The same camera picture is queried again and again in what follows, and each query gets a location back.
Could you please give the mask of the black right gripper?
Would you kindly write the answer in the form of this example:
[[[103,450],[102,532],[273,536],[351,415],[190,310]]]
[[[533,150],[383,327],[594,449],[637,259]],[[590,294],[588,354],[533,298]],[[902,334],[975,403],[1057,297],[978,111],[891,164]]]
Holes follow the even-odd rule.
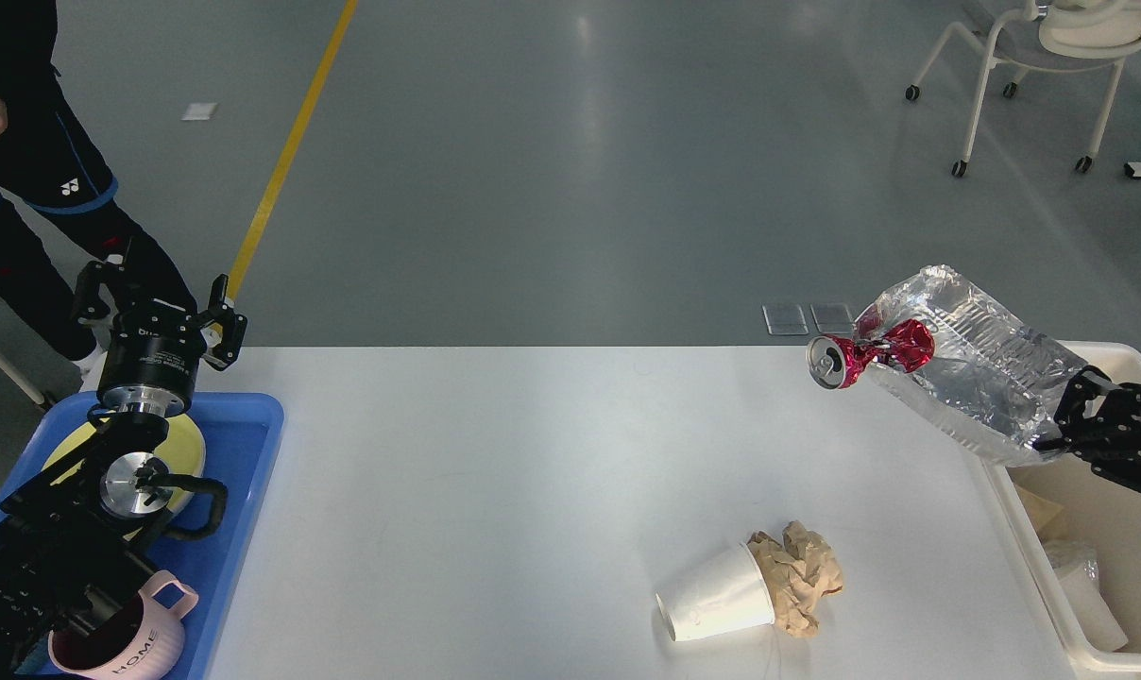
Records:
[[[1141,383],[1118,384],[1085,366],[1068,382],[1054,420],[1062,435],[1036,442],[1034,450],[1073,453],[1098,477],[1141,494]],[[1126,436],[1115,436],[1127,426]]]

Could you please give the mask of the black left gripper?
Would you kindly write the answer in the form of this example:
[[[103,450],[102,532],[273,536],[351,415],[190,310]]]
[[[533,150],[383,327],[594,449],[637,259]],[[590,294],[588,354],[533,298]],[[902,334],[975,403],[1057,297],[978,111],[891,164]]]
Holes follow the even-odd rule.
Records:
[[[204,309],[161,323],[161,303],[130,268],[87,264],[76,277],[70,321],[104,329],[111,345],[96,387],[103,408],[170,418],[194,400],[200,361],[225,371],[238,361],[249,319],[227,294],[230,276],[213,280]]]

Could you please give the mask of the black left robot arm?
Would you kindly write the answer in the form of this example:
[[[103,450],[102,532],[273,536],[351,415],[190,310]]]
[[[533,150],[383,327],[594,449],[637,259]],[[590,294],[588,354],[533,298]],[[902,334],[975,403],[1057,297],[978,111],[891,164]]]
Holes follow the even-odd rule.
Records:
[[[73,316],[99,321],[100,288],[124,298],[88,412],[94,434],[0,502],[0,679],[14,679],[52,630],[98,633],[153,575],[156,539],[219,531],[224,483],[177,473],[155,453],[191,408],[200,363],[233,365],[246,316],[213,280],[204,310],[152,297],[118,257],[87,264]]]

